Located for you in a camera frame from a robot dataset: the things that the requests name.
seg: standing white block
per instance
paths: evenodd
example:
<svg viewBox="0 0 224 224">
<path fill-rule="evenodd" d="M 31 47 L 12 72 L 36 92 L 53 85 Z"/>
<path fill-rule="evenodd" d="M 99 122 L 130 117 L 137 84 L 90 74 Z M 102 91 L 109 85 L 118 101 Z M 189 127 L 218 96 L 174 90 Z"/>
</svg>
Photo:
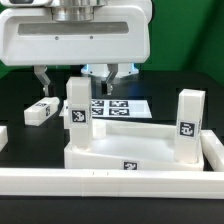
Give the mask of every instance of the standing white block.
<svg viewBox="0 0 224 224">
<path fill-rule="evenodd" d="M 174 159 L 197 163 L 205 92 L 184 89 L 179 95 Z"/>
<path fill-rule="evenodd" d="M 7 127 L 0 126 L 0 152 L 8 142 Z"/>
<path fill-rule="evenodd" d="M 57 97 L 45 97 L 24 111 L 26 125 L 39 126 L 58 111 L 60 100 Z"/>
<path fill-rule="evenodd" d="M 71 77 L 66 87 L 72 148 L 90 149 L 92 142 L 91 80 L 87 77 Z"/>
</svg>

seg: white rectangular block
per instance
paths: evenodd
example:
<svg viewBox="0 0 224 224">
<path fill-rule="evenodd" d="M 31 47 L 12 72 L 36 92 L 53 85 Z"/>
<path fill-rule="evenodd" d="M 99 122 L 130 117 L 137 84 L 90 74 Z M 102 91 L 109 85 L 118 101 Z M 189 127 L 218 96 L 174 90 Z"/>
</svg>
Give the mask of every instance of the white rectangular block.
<svg viewBox="0 0 224 224">
<path fill-rule="evenodd" d="M 39 126 L 58 111 L 59 99 L 45 97 L 24 111 L 26 125 Z"/>
<path fill-rule="evenodd" d="M 0 126 L 0 152 L 8 142 L 7 127 Z"/>
<path fill-rule="evenodd" d="M 91 105 L 91 79 L 71 77 L 66 85 L 68 105 Z"/>
<path fill-rule="evenodd" d="M 197 163 L 205 92 L 184 89 L 179 95 L 174 159 Z"/>
<path fill-rule="evenodd" d="M 90 149 L 92 141 L 92 92 L 90 78 L 71 77 L 66 85 L 72 148 Z"/>
</svg>

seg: white block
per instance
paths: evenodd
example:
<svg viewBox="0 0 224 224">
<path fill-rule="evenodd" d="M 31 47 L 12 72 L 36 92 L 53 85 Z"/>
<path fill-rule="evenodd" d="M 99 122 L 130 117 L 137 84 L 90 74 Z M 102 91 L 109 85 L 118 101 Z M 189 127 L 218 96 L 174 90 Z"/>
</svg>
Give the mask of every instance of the white block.
<svg viewBox="0 0 224 224">
<path fill-rule="evenodd" d="M 68 101 L 67 100 L 64 100 L 63 119 L 64 119 L 64 129 L 69 129 Z"/>
<path fill-rule="evenodd" d="M 39 126 L 58 111 L 57 97 L 45 97 L 24 111 L 26 125 Z"/>
<path fill-rule="evenodd" d="M 103 139 L 106 137 L 106 122 L 93 120 L 93 139 Z"/>
<path fill-rule="evenodd" d="M 71 77 L 66 87 L 72 148 L 89 150 L 92 142 L 91 80 Z"/>
<path fill-rule="evenodd" d="M 197 163 L 205 92 L 184 89 L 179 95 L 174 159 Z"/>
<path fill-rule="evenodd" d="M 201 131 L 203 153 L 214 171 L 224 171 L 224 146 L 211 130 Z"/>
<path fill-rule="evenodd" d="M 68 105 L 91 105 L 91 79 L 87 77 L 71 77 L 66 85 Z"/>
<path fill-rule="evenodd" d="M 8 142 L 7 127 L 0 126 L 0 152 Z"/>
</svg>

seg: black table surface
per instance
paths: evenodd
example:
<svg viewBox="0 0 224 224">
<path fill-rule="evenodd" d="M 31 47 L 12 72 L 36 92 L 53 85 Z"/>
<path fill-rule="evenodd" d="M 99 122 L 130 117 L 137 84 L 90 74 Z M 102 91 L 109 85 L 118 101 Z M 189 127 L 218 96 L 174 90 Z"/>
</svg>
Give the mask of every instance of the black table surface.
<svg viewBox="0 0 224 224">
<path fill-rule="evenodd" d="M 79 73 L 52 69 L 48 74 L 63 102 L 69 77 Z M 184 88 L 206 91 L 202 129 L 212 129 L 224 142 L 224 87 L 207 74 L 145 71 L 138 80 L 114 85 L 112 96 L 102 95 L 100 85 L 92 83 L 92 96 L 147 100 L 151 119 L 120 120 L 175 125 L 178 95 Z M 43 97 L 32 69 L 14 70 L 0 79 L 0 125 L 7 125 L 9 138 L 0 167 L 64 167 L 69 134 L 58 116 L 60 109 L 39 127 L 24 125 L 24 110 Z M 205 171 L 210 169 L 206 162 Z M 223 209 L 224 200 L 1 196 L 0 223 L 224 223 Z"/>
</svg>

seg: white platform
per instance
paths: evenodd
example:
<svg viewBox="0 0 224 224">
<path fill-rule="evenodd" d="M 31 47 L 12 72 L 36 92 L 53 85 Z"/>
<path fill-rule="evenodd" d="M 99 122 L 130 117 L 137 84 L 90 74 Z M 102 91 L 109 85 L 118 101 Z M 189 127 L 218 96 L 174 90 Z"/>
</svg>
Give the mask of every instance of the white platform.
<svg viewBox="0 0 224 224">
<path fill-rule="evenodd" d="M 109 120 L 104 122 L 106 122 L 106 138 L 93 140 L 91 151 L 74 149 L 70 143 L 66 146 L 65 168 L 203 170 L 201 146 L 197 163 L 174 160 L 176 126 Z"/>
</svg>

